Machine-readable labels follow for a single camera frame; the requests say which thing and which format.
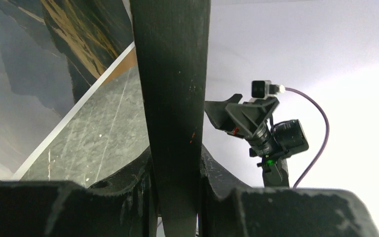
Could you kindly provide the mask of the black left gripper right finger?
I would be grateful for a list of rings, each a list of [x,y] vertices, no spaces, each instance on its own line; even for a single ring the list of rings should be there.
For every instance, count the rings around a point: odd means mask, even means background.
[[[364,203],[336,189],[252,188],[201,151],[202,237],[378,237]]]

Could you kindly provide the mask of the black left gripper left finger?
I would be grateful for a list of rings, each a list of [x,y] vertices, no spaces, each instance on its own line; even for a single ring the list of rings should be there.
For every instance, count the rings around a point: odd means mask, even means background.
[[[0,182],[0,237],[152,237],[151,152],[85,188]]]

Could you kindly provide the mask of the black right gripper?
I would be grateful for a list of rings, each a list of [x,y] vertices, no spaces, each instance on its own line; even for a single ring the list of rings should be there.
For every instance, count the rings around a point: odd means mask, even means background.
[[[234,94],[224,101],[205,101],[204,110],[215,129],[246,140],[250,156],[289,158],[308,150],[309,144],[298,119],[271,124],[272,114],[279,105],[275,97],[241,102]]]

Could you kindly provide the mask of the landscape photo print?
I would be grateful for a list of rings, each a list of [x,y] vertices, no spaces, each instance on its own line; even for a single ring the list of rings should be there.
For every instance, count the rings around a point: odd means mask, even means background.
[[[0,0],[0,180],[20,172],[132,40],[127,0]]]

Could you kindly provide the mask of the wooden picture frame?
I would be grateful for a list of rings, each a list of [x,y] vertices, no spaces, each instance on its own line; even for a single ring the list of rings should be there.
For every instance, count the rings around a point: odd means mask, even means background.
[[[130,7],[164,233],[193,237],[211,3],[133,0]]]

